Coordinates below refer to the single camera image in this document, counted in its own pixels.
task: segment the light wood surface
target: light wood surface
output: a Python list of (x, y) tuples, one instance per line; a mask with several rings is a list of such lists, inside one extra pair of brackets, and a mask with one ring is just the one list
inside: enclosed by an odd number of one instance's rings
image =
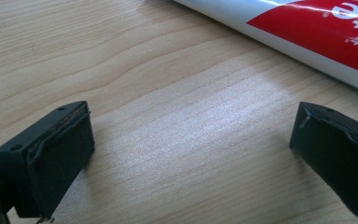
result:
[(288, 147), (299, 102), (358, 120), (358, 91), (173, 1), (0, 1), (0, 146), (79, 100), (54, 223), (358, 223)]

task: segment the red label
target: red label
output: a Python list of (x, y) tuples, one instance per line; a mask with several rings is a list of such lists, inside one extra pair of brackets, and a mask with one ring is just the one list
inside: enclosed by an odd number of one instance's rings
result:
[(299, 1), (248, 23), (358, 70), (358, 1)]

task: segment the wood grain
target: wood grain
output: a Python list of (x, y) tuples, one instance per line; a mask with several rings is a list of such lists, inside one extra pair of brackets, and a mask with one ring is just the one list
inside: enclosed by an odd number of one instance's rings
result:
[(358, 223), (288, 147), (300, 101), (358, 120), (358, 91), (191, 9), (0, 0), (0, 146), (79, 100), (96, 151), (54, 223)]

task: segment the toothpaste tube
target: toothpaste tube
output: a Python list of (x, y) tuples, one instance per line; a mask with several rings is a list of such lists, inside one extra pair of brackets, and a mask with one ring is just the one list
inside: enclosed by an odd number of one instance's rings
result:
[(358, 1), (175, 1), (358, 89)]

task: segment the white tube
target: white tube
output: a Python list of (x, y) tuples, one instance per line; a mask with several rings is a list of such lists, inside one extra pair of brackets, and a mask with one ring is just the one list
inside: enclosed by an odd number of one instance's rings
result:
[(358, 1), (175, 1), (358, 89)]

